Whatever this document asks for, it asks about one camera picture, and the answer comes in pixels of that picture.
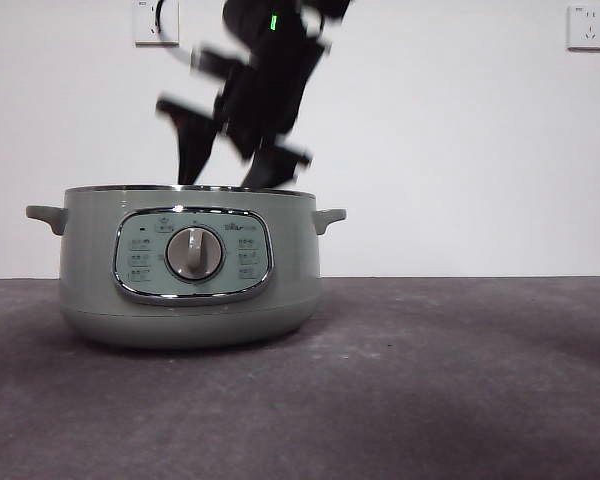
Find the sage green pot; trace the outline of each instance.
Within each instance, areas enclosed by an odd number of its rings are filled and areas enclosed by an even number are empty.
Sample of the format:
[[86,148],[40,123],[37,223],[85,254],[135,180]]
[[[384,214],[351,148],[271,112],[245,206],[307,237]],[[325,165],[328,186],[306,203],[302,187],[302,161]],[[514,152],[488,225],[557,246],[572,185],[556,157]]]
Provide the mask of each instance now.
[[[317,211],[315,197],[299,192],[104,186],[69,189],[64,208],[30,206],[27,216],[62,235],[60,303],[76,331],[182,349],[298,328],[320,296],[318,235],[346,212]],[[181,276],[194,270],[204,278]]]

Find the brand logo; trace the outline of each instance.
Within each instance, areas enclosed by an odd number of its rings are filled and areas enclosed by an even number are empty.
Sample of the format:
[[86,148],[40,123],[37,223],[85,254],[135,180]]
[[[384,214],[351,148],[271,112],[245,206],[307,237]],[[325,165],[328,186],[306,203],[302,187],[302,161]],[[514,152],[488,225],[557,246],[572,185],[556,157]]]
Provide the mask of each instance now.
[[237,224],[235,224],[235,223],[231,222],[231,223],[227,223],[227,224],[225,224],[225,226],[224,226],[224,229],[225,229],[225,230],[233,230],[233,231],[239,232],[240,230],[249,230],[249,231],[253,231],[253,230],[255,230],[255,229],[256,229],[256,227],[255,227],[255,226],[244,227],[244,226],[242,226],[242,225],[237,225]]
[[236,225],[236,224],[235,224],[235,223],[233,223],[233,222],[232,222],[232,223],[228,223],[228,224],[226,224],[226,225],[224,226],[224,229],[225,229],[225,230],[236,230],[236,231],[239,231],[239,230],[242,230],[243,228],[244,228],[244,227],[241,227],[240,225]]

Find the gray floor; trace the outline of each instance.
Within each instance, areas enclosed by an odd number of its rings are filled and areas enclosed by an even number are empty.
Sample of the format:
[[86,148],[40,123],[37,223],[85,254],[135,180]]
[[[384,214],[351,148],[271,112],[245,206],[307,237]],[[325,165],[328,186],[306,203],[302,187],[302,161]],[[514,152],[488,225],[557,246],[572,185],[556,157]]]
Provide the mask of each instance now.
[[330,279],[297,333],[80,340],[0,281],[3,479],[600,479],[600,278]]

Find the silver control panel trim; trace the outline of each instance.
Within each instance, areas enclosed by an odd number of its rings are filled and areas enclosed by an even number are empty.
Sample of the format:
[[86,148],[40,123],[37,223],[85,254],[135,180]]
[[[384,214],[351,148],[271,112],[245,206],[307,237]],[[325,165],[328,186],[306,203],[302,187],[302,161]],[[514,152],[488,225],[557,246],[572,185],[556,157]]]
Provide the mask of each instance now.
[[[263,228],[265,236],[265,247],[267,251],[268,268],[265,274],[262,276],[260,281],[255,285],[244,290],[238,290],[235,292],[227,293],[214,293],[214,294],[193,294],[193,295],[166,295],[166,294],[154,294],[147,293],[141,290],[134,289],[127,285],[121,276],[118,274],[116,267],[116,259],[118,258],[118,248],[120,245],[120,236],[122,235],[122,228],[127,220],[138,215],[148,215],[154,213],[218,213],[225,215],[239,215],[247,216],[256,219]],[[175,205],[173,207],[160,207],[160,208],[147,208],[142,210],[135,210],[130,214],[126,215],[120,222],[118,231],[116,232],[115,247],[113,251],[113,279],[118,290],[125,295],[128,299],[146,305],[158,305],[168,307],[195,307],[205,305],[219,305],[226,303],[239,302],[255,297],[262,293],[267,283],[271,280],[274,271],[274,259],[273,252],[271,249],[271,236],[269,234],[269,228],[265,223],[264,219],[255,212],[248,210],[239,210],[235,208],[213,208],[213,207],[184,207],[182,205]]]

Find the wall outlet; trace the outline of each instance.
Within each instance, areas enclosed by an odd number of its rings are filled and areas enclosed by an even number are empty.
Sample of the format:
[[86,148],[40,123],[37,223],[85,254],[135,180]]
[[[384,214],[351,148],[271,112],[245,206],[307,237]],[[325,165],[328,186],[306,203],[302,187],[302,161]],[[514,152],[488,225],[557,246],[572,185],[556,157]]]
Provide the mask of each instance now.
[[567,48],[600,50],[600,5],[574,5],[568,10]]
[[158,0],[133,1],[133,34],[136,45],[178,45],[180,43],[180,4],[164,0],[160,13],[161,33],[156,25]]

